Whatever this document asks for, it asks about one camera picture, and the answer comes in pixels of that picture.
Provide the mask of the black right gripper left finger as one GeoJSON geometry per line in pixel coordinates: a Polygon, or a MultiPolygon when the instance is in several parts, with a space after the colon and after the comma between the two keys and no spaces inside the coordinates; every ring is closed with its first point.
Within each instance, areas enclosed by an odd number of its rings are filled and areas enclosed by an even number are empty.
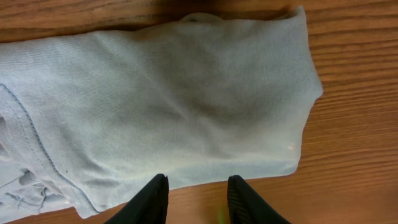
{"type": "Polygon", "coordinates": [[[104,224],[166,224],[168,203],[169,180],[157,174],[104,224]]]}

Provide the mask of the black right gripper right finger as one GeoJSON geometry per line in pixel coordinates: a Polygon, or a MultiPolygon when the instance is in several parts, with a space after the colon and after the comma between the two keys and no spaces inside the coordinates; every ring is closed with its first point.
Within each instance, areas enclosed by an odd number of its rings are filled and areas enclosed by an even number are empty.
{"type": "Polygon", "coordinates": [[[290,224],[240,175],[229,177],[227,201],[231,224],[290,224]]]}

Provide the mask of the light blue printed t-shirt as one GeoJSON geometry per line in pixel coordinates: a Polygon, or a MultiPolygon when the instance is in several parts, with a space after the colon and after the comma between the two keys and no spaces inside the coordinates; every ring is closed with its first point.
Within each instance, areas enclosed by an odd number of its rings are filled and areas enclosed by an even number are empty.
{"type": "Polygon", "coordinates": [[[302,7],[2,44],[1,222],[88,218],[158,173],[172,189],[289,175],[322,92],[302,7]]]}

